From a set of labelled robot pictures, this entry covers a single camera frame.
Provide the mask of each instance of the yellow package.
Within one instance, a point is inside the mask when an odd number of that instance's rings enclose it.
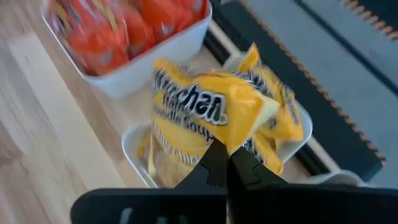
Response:
[[[270,145],[269,139],[264,137],[260,132],[256,131],[254,136],[248,139],[243,147],[265,165],[266,168],[273,171],[273,173],[277,175],[282,173],[283,163]]]
[[[265,137],[265,138],[267,139],[267,142],[270,145],[270,147],[272,148],[272,150],[274,150],[275,152],[277,152],[285,143],[285,141],[281,140],[281,139],[270,138],[270,137]]]
[[[259,128],[267,137],[281,141],[303,139],[303,127],[294,93],[285,86],[261,62],[256,45],[252,45],[239,66],[239,76],[252,81],[253,85],[265,96],[276,100],[280,104],[279,112]]]
[[[193,74],[165,60],[155,62],[152,132],[186,165],[196,165],[214,138],[232,154],[278,108],[238,77]]]

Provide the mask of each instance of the plastic wrapper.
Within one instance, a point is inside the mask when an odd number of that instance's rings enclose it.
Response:
[[[138,153],[146,159],[153,178],[165,187],[174,187],[198,163],[214,138],[232,154],[278,109],[278,102],[242,78],[223,72],[197,73],[158,60],[152,126]],[[270,147],[265,150],[260,141],[255,141],[255,151],[266,165],[276,155]],[[279,161],[272,169],[279,173],[282,166]]]
[[[113,1],[110,5],[113,11],[117,12],[116,16],[126,22],[130,58],[144,53],[155,45],[153,28],[142,19],[139,11],[132,4]]]
[[[277,138],[265,137],[265,139],[274,152],[277,152],[285,143],[284,140],[277,139]]]
[[[128,62],[126,21],[108,2],[50,2],[50,19],[63,44],[92,75],[104,75]]]
[[[208,4],[204,0],[135,0],[132,3],[153,28],[157,42],[203,19]]]
[[[272,145],[273,143],[273,139],[266,138],[259,131],[256,131],[254,136],[243,144],[243,147],[264,164],[266,168],[280,175],[284,165],[275,153],[275,145]]]
[[[252,45],[244,57],[239,72],[241,77],[253,82],[253,85],[264,95],[279,102],[280,110],[259,131],[269,138],[276,138],[277,145],[283,141],[300,141],[303,139],[303,127],[292,90],[284,85],[260,60],[256,45]]]

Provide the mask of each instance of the light wood surface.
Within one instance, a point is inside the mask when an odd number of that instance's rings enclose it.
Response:
[[[0,223],[69,223],[81,194],[145,187],[121,135],[149,119],[149,85],[112,100],[77,74],[42,22],[40,0],[0,0]],[[217,68],[206,48],[191,59]],[[292,159],[284,177],[305,176]]]

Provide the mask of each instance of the gray surface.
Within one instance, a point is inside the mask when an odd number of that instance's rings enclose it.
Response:
[[[291,0],[246,1],[387,157],[371,182],[398,188],[398,99]]]
[[[337,0],[302,1],[398,86],[397,42],[370,26]]]

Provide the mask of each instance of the maruchan noodle soup package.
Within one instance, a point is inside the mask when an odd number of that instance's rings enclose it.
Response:
[[[228,154],[246,146],[270,170],[282,171],[275,152],[255,134],[277,114],[279,103],[251,82],[223,72],[196,73],[158,60],[153,89],[152,124],[138,156],[164,187],[175,187],[188,175],[214,138],[226,145]]]

